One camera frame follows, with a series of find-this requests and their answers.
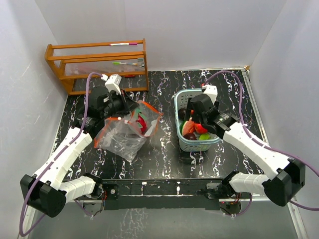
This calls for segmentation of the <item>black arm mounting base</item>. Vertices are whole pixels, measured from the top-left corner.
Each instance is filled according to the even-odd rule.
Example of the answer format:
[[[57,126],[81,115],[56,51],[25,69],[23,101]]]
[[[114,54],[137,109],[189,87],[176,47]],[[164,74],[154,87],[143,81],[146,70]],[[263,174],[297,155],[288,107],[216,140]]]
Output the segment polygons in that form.
[[[216,195],[219,179],[104,179],[106,210],[206,209],[236,214],[242,196]]]

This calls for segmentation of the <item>clear orange zip top bag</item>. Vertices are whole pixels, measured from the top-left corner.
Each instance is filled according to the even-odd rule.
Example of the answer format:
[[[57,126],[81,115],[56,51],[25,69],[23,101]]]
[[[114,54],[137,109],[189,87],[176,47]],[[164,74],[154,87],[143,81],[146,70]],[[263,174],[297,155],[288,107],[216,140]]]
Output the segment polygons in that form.
[[[130,114],[129,117],[125,118],[124,122],[128,124],[130,129],[140,137],[153,136],[158,129],[158,124],[162,116],[162,113],[157,111],[152,105],[150,105],[147,102],[139,100],[137,101],[137,103],[139,104],[139,107],[136,108],[134,111],[142,112],[147,117],[148,130],[146,131],[146,133],[141,134],[139,128],[134,124],[133,122],[134,111]]]

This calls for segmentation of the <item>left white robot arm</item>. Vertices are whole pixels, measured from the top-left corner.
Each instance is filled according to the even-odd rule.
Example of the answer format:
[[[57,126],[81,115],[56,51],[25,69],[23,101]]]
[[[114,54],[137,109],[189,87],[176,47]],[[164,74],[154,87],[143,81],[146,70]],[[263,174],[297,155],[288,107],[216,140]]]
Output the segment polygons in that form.
[[[85,195],[99,198],[103,193],[99,177],[85,174],[69,182],[63,179],[80,153],[105,126],[106,119],[127,116],[138,106],[124,90],[116,92],[103,87],[92,89],[85,97],[83,109],[79,111],[56,151],[33,175],[22,177],[22,208],[25,210],[31,206],[54,218],[72,200]]]

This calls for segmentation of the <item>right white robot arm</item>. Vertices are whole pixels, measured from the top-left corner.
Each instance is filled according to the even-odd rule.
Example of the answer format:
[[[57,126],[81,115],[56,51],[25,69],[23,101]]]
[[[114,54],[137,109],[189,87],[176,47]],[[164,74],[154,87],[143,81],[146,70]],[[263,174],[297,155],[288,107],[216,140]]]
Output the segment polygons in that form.
[[[262,170],[263,174],[231,172],[207,194],[214,198],[235,197],[238,193],[267,196],[278,206],[285,206],[305,184],[306,166],[290,156],[276,152],[249,132],[232,113],[218,110],[206,94],[189,98],[185,117],[239,149]]]

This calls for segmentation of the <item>red green dragon fruit toy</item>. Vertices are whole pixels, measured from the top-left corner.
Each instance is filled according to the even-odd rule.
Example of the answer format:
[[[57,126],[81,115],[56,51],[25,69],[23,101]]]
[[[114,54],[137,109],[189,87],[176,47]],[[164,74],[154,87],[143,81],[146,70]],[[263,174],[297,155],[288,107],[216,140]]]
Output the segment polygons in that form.
[[[147,117],[139,111],[134,111],[133,122],[139,128],[141,134],[145,134],[148,130]]]

